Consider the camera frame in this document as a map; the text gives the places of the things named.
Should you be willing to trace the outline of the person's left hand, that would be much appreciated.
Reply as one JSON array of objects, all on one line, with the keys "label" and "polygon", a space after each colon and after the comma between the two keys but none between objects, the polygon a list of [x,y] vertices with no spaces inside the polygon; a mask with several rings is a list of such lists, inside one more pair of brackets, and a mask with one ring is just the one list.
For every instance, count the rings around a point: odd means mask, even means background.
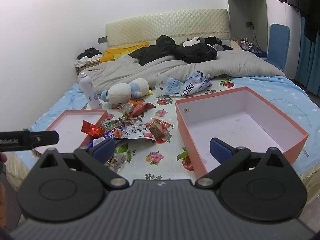
[{"label": "person's left hand", "polygon": [[8,160],[8,158],[7,158],[6,154],[3,153],[3,152],[1,152],[1,153],[0,153],[0,162],[1,162],[1,163],[6,163],[7,160]]}]

